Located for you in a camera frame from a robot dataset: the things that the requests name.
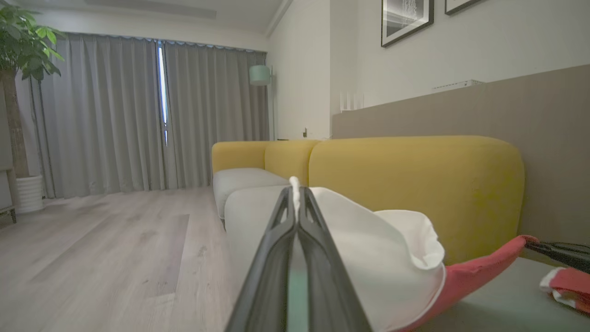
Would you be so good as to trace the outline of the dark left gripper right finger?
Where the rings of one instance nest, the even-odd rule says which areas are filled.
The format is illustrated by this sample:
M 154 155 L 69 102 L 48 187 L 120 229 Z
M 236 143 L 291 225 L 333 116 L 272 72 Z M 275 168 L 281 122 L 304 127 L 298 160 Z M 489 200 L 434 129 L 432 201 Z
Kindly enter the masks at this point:
M 311 189 L 300 190 L 298 237 L 307 265 L 309 332 L 372 332 Z

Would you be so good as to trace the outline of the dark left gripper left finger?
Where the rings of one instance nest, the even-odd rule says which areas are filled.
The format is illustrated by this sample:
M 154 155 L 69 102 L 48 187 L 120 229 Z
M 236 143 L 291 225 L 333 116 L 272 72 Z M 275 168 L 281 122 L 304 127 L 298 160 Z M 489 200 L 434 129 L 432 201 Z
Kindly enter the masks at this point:
M 261 236 L 226 332 L 287 332 L 289 265 L 296 229 L 293 190 L 286 187 Z

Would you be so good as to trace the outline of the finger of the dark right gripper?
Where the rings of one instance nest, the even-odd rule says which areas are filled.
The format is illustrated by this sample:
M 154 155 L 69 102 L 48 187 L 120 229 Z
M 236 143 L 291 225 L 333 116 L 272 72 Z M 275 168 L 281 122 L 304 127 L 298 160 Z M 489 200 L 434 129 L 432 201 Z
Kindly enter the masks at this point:
M 583 244 L 562 242 L 533 242 L 527 240 L 525 248 L 555 261 L 590 274 L 590 247 Z

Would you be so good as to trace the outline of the red garment striped trim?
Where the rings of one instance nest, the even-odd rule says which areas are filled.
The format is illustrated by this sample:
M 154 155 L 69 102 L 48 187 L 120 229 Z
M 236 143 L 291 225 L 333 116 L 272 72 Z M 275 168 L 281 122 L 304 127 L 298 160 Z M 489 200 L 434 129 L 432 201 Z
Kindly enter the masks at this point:
M 557 267 L 541 279 L 539 288 L 559 304 L 590 315 L 590 274 Z

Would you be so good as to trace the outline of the red garment with white lining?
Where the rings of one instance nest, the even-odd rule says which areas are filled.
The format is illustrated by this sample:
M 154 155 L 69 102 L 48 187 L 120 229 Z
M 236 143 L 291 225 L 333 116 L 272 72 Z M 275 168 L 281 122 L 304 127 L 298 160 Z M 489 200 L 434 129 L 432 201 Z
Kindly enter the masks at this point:
M 537 242 L 517 236 L 490 255 L 447 266 L 425 214 L 373 212 L 327 188 L 311 192 L 375 332 L 424 324 L 498 277 L 528 241 Z

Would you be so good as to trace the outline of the grey sofa with yellow backrest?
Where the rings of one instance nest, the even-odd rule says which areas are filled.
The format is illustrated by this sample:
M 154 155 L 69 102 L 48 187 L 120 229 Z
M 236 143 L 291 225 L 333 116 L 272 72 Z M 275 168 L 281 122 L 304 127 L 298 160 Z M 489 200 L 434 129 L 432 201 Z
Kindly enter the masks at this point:
M 287 332 L 309 332 L 307 265 L 298 237 L 304 187 L 330 189 L 373 212 L 425 214 L 445 248 L 447 266 L 490 255 L 519 236 L 524 164 L 517 148 L 494 138 L 219 142 L 212 147 L 212 170 L 239 294 L 278 195 L 286 187 L 293 190 L 297 229 L 289 265 Z M 541 313 L 539 301 L 524 304 L 524 283 L 539 286 L 543 277 L 523 271 L 495 297 L 516 306 L 507 313 L 517 320 L 525 309 Z

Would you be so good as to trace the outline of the white router with antennas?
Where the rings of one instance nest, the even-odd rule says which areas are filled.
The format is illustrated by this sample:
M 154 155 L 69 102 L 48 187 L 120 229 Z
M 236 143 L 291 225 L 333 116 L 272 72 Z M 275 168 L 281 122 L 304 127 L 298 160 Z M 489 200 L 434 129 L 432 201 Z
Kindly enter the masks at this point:
M 364 93 L 360 92 L 341 92 L 339 97 L 341 112 L 357 111 L 364 108 L 364 97 Z

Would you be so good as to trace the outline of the floor lamp with mint shade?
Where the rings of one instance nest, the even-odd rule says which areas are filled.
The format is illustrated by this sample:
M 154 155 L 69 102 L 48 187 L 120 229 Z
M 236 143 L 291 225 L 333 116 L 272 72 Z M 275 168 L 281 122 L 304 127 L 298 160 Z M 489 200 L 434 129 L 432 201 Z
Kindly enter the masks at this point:
M 264 86 L 267 88 L 268 106 L 268 134 L 270 141 L 277 139 L 276 112 L 274 107 L 274 74 L 272 66 L 254 65 L 249 68 L 249 83 L 253 86 Z

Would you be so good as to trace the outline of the flat white box device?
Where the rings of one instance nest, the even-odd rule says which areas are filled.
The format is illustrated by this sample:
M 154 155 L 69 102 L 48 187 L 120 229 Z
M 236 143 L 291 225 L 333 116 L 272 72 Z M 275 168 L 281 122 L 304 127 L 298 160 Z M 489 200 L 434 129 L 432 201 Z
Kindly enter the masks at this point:
M 465 81 L 461 81 L 461 82 L 449 83 L 449 84 L 438 86 L 436 88 L 432 88 L 431 92 L 432 93 L 440 93 L 440 92 L 450 91 L 453 89 L 468 88 L 470 86 L 475 86 L 475 85 L 479 85 L 479 84 L 485 84 L 485 82 L 469 79 L 469 80 L 465 80 Z

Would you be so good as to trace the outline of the grey pleated curtain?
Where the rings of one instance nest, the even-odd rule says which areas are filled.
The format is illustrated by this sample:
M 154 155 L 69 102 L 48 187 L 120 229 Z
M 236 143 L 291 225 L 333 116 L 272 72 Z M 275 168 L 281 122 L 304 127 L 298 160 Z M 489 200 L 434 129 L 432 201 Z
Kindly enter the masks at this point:
M 59 38 L 31 85 L 48 198 L 204 187 L 212 147 L 267 141 L 261 51 L 125 36 Z

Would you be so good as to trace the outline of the white ribbed plant pot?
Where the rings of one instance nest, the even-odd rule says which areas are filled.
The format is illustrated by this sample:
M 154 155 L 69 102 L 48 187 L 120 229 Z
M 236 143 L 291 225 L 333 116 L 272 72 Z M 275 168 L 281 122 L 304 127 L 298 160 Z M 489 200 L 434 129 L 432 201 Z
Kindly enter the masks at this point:
M 18 206 L 17 214 L 32 213 L 44 208 L 43 176 L 16 179 Z

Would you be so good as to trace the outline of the small black framed picture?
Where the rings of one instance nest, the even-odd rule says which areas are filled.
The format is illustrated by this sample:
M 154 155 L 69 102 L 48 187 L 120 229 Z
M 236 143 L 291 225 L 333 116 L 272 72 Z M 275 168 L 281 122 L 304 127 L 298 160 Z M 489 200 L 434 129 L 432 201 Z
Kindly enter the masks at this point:
M 472 6 L 481 0 L 445 0 L 445 14 L 446 15 L 455 15 L 463 9 Z

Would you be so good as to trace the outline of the large black framed picture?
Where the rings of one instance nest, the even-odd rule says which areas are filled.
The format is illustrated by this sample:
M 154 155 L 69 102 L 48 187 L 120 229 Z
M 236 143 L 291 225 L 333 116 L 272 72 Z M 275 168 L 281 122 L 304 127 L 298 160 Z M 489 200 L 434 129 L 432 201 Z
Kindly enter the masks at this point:
M 383 48 L 434 23 L 434 0 L 381 0 L 381 7 Z

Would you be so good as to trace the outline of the green leafy potted tree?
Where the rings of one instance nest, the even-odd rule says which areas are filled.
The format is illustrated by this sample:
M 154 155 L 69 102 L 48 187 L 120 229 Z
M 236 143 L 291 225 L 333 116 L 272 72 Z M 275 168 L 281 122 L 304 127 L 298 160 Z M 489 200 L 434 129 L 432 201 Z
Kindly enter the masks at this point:
M 39 82 L 52 75 L 60 75 L 53 61 L 63 60 L 57 52 L 61 31 L 38 25 L 38 12 L 0 0 L 0 84 L 4 91 L 12 166 L 16 178 L 30 176 L 20 116 L 16 76 L 22 80 L 33 78 Z

